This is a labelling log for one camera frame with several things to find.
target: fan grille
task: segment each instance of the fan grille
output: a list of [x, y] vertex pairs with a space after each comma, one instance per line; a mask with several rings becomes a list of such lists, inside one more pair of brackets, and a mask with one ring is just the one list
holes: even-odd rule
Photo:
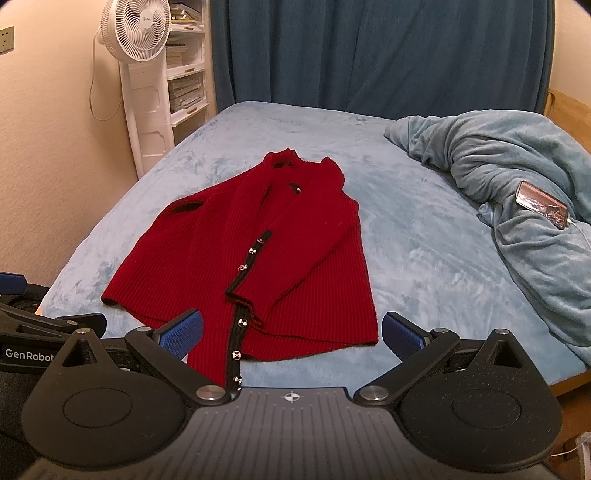
[[100, 26], [105, 46], [117, 59], [151, 60], [166, 44], [170, 7], [167, 0], [111, 0]]

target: bed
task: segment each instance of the bed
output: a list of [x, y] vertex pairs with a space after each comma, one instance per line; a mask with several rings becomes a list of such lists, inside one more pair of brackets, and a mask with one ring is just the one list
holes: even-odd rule
[[[329, 156], [360, 204], [362, 240], [378, 321], [396, 311], [424, 329], [462, 338], [510, 329], [549, 384], [587, 375], [511, 280], [478, 205], [453, 180], [384, 138], [388, 120], [317, 108], [242, 102], [186, 138], [145, 175], [79, 245], [46, 295], [43, 315], [102, 312], [105, 336], [140, 325], [100, 295], [139, 236], [173, 200], [228, 179], [269, 151]], [[243, 385], [342, 385], [350, 393], [399, 363], [379, 341], [281, 362], [243, 362]]]

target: smartphone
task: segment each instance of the smartphone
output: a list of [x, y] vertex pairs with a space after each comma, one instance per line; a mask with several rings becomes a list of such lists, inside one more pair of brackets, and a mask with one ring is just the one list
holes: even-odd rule
[[525, 180], [517, 187], [515, 201], [522, 207], [545, 216], [560, 230], [564, 230], [569, 221], [569, 207], [565, 203]]

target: blue gripper pad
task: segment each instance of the blue gripper pad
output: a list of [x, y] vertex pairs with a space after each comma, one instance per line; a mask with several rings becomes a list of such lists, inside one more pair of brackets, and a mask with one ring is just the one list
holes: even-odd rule
[[203, 317], [191, 309], [162, 325], [152, 334], [152, 339], [173, 354], [183, 359], [203, 336]]
[[22, 295], [27, 288], [27, 279], [16, 273], [0, 272], [0, 295]]
[[431, 334], [396, 312], [388, 312], [382, 321], [384, 343], [403, 362], [431, 341]]

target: black trim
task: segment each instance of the black trim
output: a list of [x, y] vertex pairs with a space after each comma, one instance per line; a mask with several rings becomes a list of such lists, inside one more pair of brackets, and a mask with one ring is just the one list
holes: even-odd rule
[[301, 187], [297, 183], [288, 183], [288, 185], [294, 189], [296, 195], [301, 193]]
[[[240, 282], [246, 278], [248, 272], [250, 272], [251, 267], [256, 260], [256, 256], [261, 251], [263, 245], [269, 240], [271, 237], [271, 231], [266, 230], [261, 234], [261, 236], [256, 240], [252, 247], [248, 250], [248, 255], [246, 256], [246, 260], [243, 263], [245, 269], [238, 270], [238, 275], [230, 286], [226, 289], [226, 295], [232, 295], [235, 288], [240, 285]], [[241, 326], [241, 320], [246, 321], [245, 326]], [[228, 337], [228, 350], [226, 351], [226, 390], [228, 391], [236, 391], [240, 387], [240, 382], [236, 382], [235, 378], [240, 378], [240, 361], [241, 359], [235, 359], [233, 357], [233, 352], [240, 352], [242, 348], [242, 341], [246, 335], [246, 329], [248, 328], [248, 324], [252, 321], [252, 315], [250, 308], [242, 303], [237, 303], [236, 308], [234, 309], [234, 315], [232, 316], [232, 327], [230, 329], [230, 335]]]
[[233, 294], [234, 289], [240, 285], [240, 283], [242, 282], [242, 280], [245, 279], [246, 275], [249, 272], [249, 268], [252, 266], [252, 264], [255, 261], [255, 258], [257, 256], [257, 254], [259, 253], [259, 251], [261, 250], [262, 246], [265, 244], [265, 242], [267, 240], [269, 240], [271, 237], [271, 231], [270, 230], [265, 230], [261, 236], [256, 240], [256, 242], [254, 242], [253, 246], [251, 247], [251, 249], [255, 250], [255, 253], [248, 253], [248, 255], [246, 256], [246, 260], [244, 261], [244, 265], [246, 265], [246, 270], [239, 270], [238, 271], [238, 275], [236, 276], [236, 278], [234, 278], [234, 280], [232, 281], [232, 283], [230, 283], [229, 287], [226, 288], [226, 295], [231, 295]]

